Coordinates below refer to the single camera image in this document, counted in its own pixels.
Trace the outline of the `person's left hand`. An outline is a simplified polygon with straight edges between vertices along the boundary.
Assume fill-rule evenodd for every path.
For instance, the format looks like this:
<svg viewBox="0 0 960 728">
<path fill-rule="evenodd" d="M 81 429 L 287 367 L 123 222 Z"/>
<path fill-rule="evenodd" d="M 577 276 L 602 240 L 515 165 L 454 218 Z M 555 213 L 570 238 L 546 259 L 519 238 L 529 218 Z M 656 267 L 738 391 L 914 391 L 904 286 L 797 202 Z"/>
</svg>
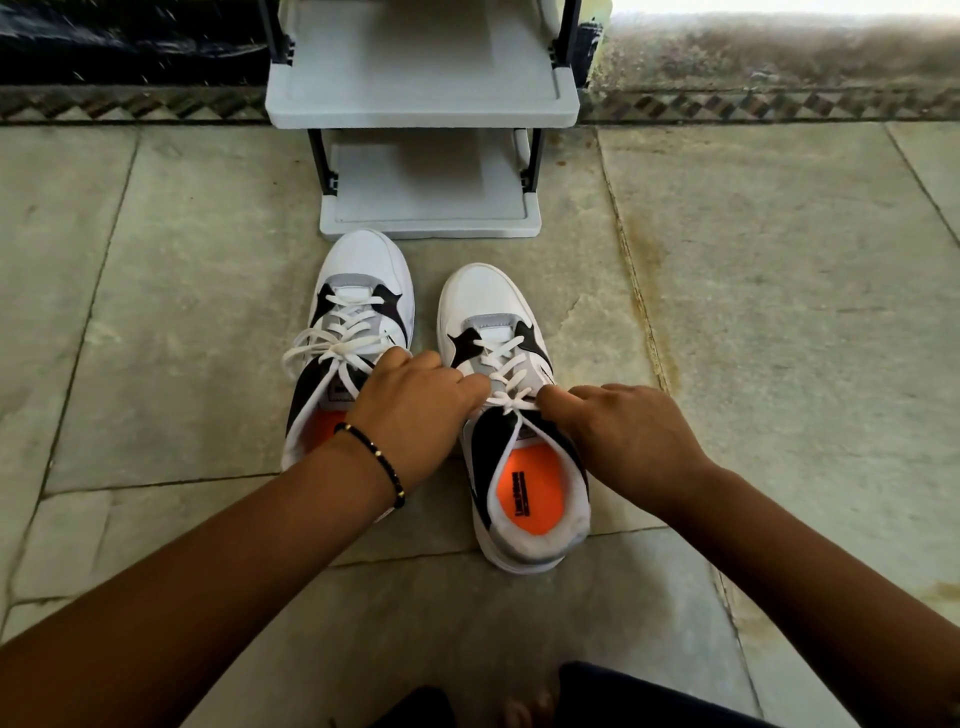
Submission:
<svg viewBox="0 0 960 728">
<path fill-rule="evenodd" d="M 386 474 L 395 498 L 399 500 L 437 470 L 450 453 L 468 418 L 479 411 L 488 398 L 479 409 L 467 415 L 431 415 L 417 409 L 413 412 L 383 412 L 373 407 L 374 369 L 344 423 L 340 425 L 340 430 L 349 433 L 372 455 Z M 489 378 L 483 376 L 491 385 Z"/>
</svg>

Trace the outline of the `person's dark trousers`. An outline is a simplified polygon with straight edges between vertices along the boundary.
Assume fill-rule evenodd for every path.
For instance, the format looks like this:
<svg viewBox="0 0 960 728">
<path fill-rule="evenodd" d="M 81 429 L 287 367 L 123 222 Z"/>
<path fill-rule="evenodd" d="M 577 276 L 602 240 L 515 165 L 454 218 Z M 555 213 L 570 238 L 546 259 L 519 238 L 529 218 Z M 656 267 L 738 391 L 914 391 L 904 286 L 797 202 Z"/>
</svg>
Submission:
<svg viewBox="0 0 960 728">
<path fill-rule="evenodd" d="M 554 728 L 779 728 L 678 690 L 586 661 L 558 669 Z M 414 689 L 368 728 L 464 728 L 438 686 Z"/>
</svg>

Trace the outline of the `grey plastic shoe rack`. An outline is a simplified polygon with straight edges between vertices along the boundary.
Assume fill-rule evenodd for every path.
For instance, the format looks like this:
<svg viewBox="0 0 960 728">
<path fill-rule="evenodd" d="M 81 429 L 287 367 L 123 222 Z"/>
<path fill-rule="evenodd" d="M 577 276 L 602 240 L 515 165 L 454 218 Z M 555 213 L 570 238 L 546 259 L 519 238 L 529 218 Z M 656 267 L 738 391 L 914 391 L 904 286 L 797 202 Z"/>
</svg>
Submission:
<svg viewBox="0 0 960 728">
<path fill-rule="evenodd" d="M 256 0 L 265 109 L 308 136 L 318 231 L 530 238 L 546 138 L 573 127 L 582 0 Z"/>
</svg>

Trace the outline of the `person's bare foot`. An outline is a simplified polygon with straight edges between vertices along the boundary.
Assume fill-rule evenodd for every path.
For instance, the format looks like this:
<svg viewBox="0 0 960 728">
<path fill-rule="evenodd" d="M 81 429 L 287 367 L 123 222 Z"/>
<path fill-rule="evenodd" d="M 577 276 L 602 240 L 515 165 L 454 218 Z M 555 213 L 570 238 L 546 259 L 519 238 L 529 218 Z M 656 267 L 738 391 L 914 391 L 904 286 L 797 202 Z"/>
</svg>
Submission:
<svg viewBox="0 0 960 728">
<path fill-rule="evenodd" d="M 557 698 L 544 691 L 530 701 L 507 699 L 501 706 L 497 728 L 554 728 Z"/>
</svg>

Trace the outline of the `person's left forearm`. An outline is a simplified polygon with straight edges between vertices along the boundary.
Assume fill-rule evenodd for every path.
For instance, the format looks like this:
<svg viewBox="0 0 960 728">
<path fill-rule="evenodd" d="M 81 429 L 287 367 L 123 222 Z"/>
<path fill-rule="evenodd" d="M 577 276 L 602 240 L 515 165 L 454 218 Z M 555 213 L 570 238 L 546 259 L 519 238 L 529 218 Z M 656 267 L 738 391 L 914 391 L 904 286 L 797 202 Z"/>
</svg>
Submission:
<svg viewBox="0 0 960 728">
<path fill-rule="evenodd" d="M 0 647 L 0 728 L 178 728 L 394 499 L 335 435 Z"/>
</svg>

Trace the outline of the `person's right forearm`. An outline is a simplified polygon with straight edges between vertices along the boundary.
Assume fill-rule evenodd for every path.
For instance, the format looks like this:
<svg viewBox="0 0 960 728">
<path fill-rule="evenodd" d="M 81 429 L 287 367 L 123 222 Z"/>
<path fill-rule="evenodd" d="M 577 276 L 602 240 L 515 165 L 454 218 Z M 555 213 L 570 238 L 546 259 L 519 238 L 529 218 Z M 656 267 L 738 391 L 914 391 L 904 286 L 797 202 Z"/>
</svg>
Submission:
<svg viewBox="0 0 960 728">
<path fill-rule="evenodd" d="M 960 728 L 960 626 L 726 468 L 695 469 L 657 516 L 767 616 L 862 728 Z"/>
</svg>

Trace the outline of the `white black sneaker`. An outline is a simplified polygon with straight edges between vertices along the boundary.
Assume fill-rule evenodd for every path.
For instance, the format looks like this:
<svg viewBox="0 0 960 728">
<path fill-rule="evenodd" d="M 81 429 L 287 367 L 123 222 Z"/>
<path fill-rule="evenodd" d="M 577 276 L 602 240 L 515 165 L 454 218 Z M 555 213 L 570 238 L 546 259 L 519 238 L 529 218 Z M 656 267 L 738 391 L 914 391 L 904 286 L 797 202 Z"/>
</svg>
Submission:
<svg viewBox="0 0 960 728">
<path fill-rule="evenodd" d="M 306 327 L 284 353 L 294 383 L 281 468 L 288 470 L 341 432 L 362 386 L 390 348 L 409 351 L 415 294 L 401 249 L 372 229 L 346 233 L 318 273 Z M 401 508 L 394 497 L 379 520 Z"/>
<path fill-rule="evenodd" d="M 574 445 L 536 404 L 555 379 L 535 314 L 506 273 L 471 263 L 443 286 L 437 340 L 444 364 L 489 382 L 459 436 L 481 552 L 511 575 L 547 572 L 590 534 L 592 504 Z"/>
</svg>

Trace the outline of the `person's right hand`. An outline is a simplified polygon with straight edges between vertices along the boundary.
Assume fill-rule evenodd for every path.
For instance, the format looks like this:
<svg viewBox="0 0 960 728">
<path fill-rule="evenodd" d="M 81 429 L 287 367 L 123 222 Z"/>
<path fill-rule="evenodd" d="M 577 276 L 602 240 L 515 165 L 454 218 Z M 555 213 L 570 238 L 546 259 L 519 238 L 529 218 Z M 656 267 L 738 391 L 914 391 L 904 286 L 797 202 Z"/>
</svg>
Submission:
<svg viewBox="0 0 960 728">
<path fill-rule="evenodd" d="M 637 399 L 617 423 L 559 426 L 550 422 L 572 442 L 596 480 L 670 524 L 684 509 L 693 487 L 714 469 L 714 462 L 671 396 L 645 386 L 645 394 Z"/>
</svg>

